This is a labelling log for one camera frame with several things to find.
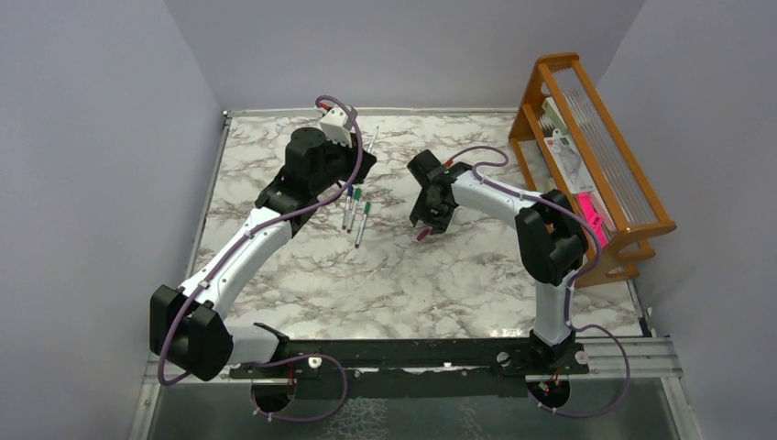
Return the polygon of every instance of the black metal base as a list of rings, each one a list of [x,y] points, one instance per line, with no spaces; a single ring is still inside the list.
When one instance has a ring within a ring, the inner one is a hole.
[[[548,388],[541,388],[541,383],[544,383]],[[537,399],[539,403],[549,408],[561,408],[569,400],[569,396],[572,393],[568,380],[561,380],[558,385],[552,381],[530,382],[527,385],[534,399]]]
[[[533,363],[537,366],[543,366],[550,371],[563,369],[565,365],[576,364],[575,353],[582,350],[580,344],[575,343],[575,332],[572,332],[565,340],[555,346],[548,346],[534,334],[534,330],[529,332],[529,345],[531,346],[531,355]]]
[[[348,397],[420,398],[454,396],[526,397],[527,375],[586,374],[575,361],[583,346],[570,343],[552,364],[538,358],[530,338],[289,340],[273,361],[300,353],[336,358],[348,375]],[[233,379],[287,379],[288,367],[234,368]],[[297,362],[295,399],[335,399],[342,392],[338,369],[324,361],[319,368]],[[254,385],[261,391],[265,385]]]

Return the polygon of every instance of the paper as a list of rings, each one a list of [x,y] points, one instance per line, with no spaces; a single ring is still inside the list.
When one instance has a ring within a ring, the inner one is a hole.
[[[546,137],[545,145],[548,146],[548,150],[572,194],[596,191],[594,180],[591,179],[591,174],[588,173],[588,168],[571,137]]]

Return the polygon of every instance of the wooden rack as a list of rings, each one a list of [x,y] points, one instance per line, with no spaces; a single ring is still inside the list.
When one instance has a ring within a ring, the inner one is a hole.
[[[668,234],[677,226],[663,209],[580,58],[573,52],[537,60],[509,132],[510,145],[529,189],[538,191],[540,184],[544,191],[542,179],[550,178],[580,214],[576,199],[545,145],[546,132],[540,121],[544,113],[542,103],[549,96],[555,101],[615,226],[615,230],[606,231],[609,241],[599,265],[577,285],[633,279],[640,274],[634,263],[655,256],[648,238]],[[593,255],[591,244],[588,259]]]

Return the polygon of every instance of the white marker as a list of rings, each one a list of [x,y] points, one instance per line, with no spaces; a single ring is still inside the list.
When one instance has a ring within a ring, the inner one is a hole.
[[[351,197],[354,195],[354,185],[348,185],[348,195],[345,197],[345,208],[343,209],[343,229],[348,226],[348,212],[351,210]]]
[[[362,189],[356,188],[356,191],[354,192],[354,202],[353,206],[351,207],[351,216],[348,218],[348,234],[351,233],[351,229],[354,228],[354,220],[356,220],[356,214],[358,214],[359,209],[359,200],[362,198]]]
[[[369,214],[369,202],[365,204],[365,213],[362,215],[362,223],[359,225],[359,233],[356,234],[356,248],[359,249],[359,245],[362,244],[362,237],[364,236],[364,228],[367,226],[367,215]]]
[[[375,139],[378,138],[378,130],[380,129],[380,126],[375,127],[375,134],[372,135],[372,142],[369,143],[369,147],[367,147],[367,153],[372,152],[372,148],[375,147]]]

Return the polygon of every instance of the green marker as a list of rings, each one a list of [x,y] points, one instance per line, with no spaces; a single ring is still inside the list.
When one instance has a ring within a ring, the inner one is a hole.
[[[348,234],[351,233],[351,229],[354,228],[354,220],[356,219],[356,213],[359,212],[359,200],[362,198],[362,189],[356,188],[354,191],[354,202],[351,209],[351,218],[348,219]]]
[[[362,236],[364,235],[364,228],[367,225],[367,215],[369,214],[369,202],[365,204],[365,213],[362,215],[362,224],[359,225],[359,233],[356,234],[356,248],[359,249],[359,245],[362,244]]]

